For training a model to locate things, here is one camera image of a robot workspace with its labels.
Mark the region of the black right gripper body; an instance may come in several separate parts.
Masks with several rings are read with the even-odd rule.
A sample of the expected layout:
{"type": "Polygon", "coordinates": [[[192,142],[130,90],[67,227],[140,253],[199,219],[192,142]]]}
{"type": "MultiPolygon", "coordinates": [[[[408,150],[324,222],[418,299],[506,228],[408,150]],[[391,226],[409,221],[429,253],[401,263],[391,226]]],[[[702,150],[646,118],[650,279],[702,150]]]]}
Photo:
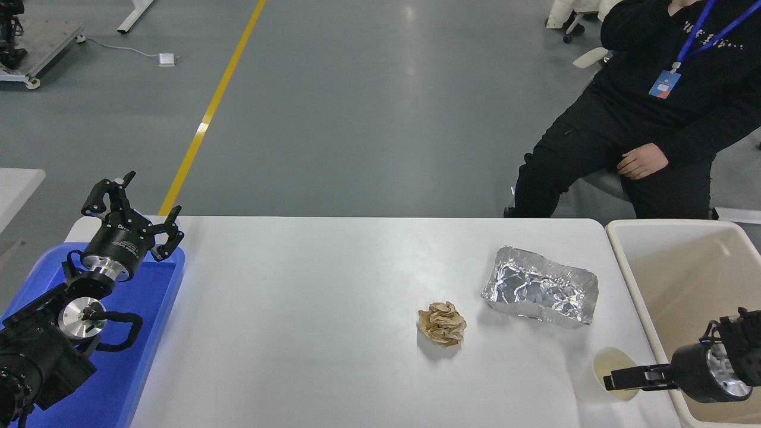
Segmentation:
{"type": "Polygon", "coordinates": [[[701,343],[679,347],[672,357],[674,382],[685,395],[700,403],[730,401],[723,381],[721,362],[714,355],[714,344],[701,343]]]}

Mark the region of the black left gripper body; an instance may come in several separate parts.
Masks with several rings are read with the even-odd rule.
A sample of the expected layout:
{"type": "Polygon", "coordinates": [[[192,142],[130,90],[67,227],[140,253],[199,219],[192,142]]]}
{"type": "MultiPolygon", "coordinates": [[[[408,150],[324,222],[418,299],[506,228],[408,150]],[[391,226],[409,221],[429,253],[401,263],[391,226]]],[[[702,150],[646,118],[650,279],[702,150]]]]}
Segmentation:
{"type": "Polygon", "coordinates": [[[82,253],[82,265],[91,270],[98,259],[109,259],[119,263],[125,272],[136,272],[145,254],[155,244],[153,239],[140,235],[141,230],[150,225],[150,220],[134,219],[131,223],[123,225],[104,219],[82,253]]]}

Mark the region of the person's left hand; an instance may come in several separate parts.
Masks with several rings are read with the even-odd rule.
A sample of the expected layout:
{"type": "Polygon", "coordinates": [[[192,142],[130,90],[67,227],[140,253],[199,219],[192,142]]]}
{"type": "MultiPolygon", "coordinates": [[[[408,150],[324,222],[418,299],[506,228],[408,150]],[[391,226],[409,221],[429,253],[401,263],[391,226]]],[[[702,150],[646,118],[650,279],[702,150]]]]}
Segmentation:
{"type": "Polygon", "coordinates": [[[668,166],[669,160],[653,143],[644,144],[625,154],[616,165],[617,174],[631,181],[640,181],[668,166]]]}

